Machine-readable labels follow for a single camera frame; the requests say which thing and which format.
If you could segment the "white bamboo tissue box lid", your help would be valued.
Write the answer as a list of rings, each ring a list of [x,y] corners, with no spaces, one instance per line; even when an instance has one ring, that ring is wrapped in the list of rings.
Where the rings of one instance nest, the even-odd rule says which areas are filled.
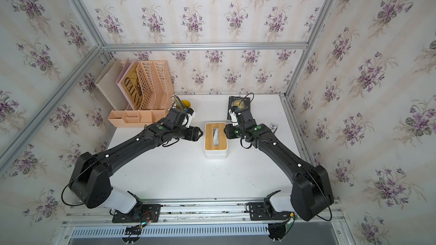
[[[204,149],[207,155],[224,155],[228,151],[228,140],[224,132],[226,123],[208,122],[205,125]]]

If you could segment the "blue tissue paper pack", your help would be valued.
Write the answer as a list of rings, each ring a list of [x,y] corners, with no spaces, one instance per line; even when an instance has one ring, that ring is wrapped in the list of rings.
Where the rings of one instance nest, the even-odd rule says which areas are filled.
[[[220,135],[219,135],[219,128],[218,127],[214,127],[212,130],[212,135],[213,135],[213,145],[214,146],[219,146],[220,144]]]

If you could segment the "toothpaste tube box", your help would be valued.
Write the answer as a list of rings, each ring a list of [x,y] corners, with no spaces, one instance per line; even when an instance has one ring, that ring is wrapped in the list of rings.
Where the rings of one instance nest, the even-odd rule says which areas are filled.
[[[272,122],[272,123],[270,124],[270,130],[271,130],[273,133],[276,133],[276,132],[277,132],[278,127],[279,127],[279,125],[276,124],[276,123],[273,123],[273,122]]]

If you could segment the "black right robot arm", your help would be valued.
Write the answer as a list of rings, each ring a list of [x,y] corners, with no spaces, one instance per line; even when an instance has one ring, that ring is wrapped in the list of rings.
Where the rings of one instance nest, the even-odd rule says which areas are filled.
[[[310,221],[334,202],[327,170],[306,162],[281,143],[269,127],[257,124],[250,109],[231,107],[230,124],[224,128],[229,140],[238,138],[265,153],[286,174],[292,184],[290,203],[296,214]]]

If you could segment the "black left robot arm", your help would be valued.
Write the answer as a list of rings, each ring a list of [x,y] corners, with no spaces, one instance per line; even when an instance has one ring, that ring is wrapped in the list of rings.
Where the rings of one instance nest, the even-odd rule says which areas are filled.
[[[81,154],[74,166],[67,188],[89,209],[99,206],[114,209],[123,214],[140,205],[132,193],[111,185],[110,177],[124,165],[143,153],[160,146],[169,146],[169,141],[187,140],[197,142],[203,132],[191,126],[195,117],[193,109],[170,109],[168,115],[152,124],[129,140],[97,154]]]

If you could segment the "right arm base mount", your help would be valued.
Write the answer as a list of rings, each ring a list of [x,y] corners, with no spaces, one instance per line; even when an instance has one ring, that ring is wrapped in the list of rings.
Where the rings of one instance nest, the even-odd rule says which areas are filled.
[[[251,221],[286,221],[294,217],[294,212],[278,212],[266,202],[248,202],[245,211]]]

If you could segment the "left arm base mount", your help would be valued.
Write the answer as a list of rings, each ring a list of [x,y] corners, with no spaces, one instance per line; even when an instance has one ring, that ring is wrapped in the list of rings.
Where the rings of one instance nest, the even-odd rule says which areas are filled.
[[[112,223],[158,222],[162,205],[136,204],[129,213],[115,211]]]

